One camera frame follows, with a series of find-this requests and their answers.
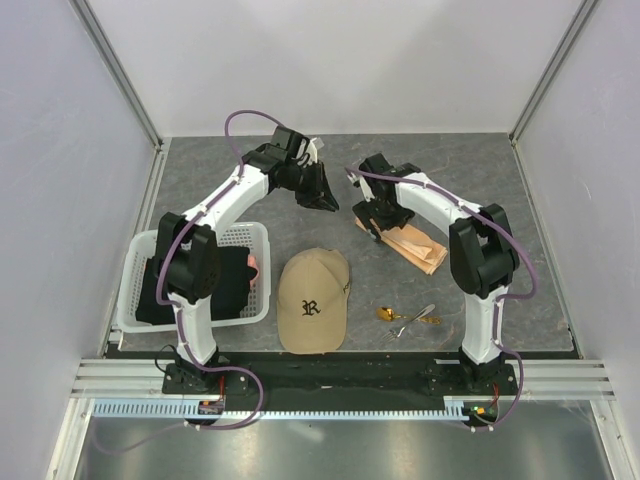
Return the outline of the peach satin napkin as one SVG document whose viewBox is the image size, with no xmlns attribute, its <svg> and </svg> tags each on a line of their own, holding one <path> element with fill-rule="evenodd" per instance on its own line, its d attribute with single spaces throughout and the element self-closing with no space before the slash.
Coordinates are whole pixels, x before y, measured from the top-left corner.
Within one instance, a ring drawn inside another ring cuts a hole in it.
<svg viewBox="0 0 640 480">
<path fill-rule="evenodd" d="M 373 236 L 375 240 L 389 246 L 427 275 L 432 275 L 446 260 L 447 248 L 410 224 L 387 231 L 374 228 L 380 236 L 379 240 Z"/>
</svg>

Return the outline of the gold spoon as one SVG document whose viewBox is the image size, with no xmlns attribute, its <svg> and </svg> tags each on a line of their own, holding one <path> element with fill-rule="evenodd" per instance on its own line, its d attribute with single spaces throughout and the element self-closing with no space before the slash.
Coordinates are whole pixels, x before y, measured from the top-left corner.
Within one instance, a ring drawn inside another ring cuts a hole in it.
<svg viewBox="0 0 640 480">
<path fill-rule="evenodd" d="M 409 319 L 409 315 L 398 314 L 391 307 L 378 307 L 376 309 L 376 316 L 385 322 L 392 322 L 398 319 Z M 420 322 L 429 323 L 434 325 L 440 325 L 442 320 L 440 317 L 436 316 L 421 316 L 419 318 Z"/>
</svg>

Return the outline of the silver fork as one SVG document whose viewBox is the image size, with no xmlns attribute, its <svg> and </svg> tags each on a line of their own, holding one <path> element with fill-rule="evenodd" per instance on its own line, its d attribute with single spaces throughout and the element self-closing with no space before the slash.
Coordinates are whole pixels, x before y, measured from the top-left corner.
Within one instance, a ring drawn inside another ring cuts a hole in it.
<svg viewBox="0 0 640 480">
<path fill-rule="evenodd" d="M 390 342 L 398 339 L 402 336 L 404 331 L 413 323 L 419 321 L 421 318 L 426 317 L 436 308 L 435 304 L 430 304 L 424 307 L 419 313 L 405 320 L 400 326 L 391 327 L 389 331 L 382 337 L 383 342 Z"/>
</svg>

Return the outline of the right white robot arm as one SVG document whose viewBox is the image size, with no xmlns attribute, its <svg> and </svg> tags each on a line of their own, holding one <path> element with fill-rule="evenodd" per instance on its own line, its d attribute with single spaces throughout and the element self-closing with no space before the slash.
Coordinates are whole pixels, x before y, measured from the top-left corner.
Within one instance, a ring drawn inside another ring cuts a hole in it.
<svg viewBox="0 0 640 480">
<path fill-rule="evenodd" d="M 520 265 L 505 210 L 468 202 L 415 165 L 393 167 L 382 154 L 349 168 L 347 176 L 364 197 L 353 212 L 374 241 L 406 227 L 416 215 L 447 235 L 450 272 L 465 298 L 457 377 L 465 391 L 483 392 L 504 364 L 499 348 L 502 307 L 497 302 L 508 293 Z"/>
</svg>

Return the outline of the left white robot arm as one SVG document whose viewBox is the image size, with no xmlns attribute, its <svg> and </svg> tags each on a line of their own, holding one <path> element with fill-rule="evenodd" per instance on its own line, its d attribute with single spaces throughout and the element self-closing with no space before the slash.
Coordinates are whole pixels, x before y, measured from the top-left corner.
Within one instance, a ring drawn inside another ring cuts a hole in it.
<svg viewBox="0 0 640 480">
<path fill-rule="evenodd" d="M 182 214 L 166 213 L 156 237 L 156 301 L 172 308 L 178 335 L 176 367 L 198 393 L 216 388 L 226 369 L 218 363 L 210 297 L 221 275 L 218 238 L 253 204 L 275 189 L 294 193 L 297 204 L 336 212 L 321 140 L 278 126 L 271 139 L 242 155 L 213 193 Z"/>
</svg>

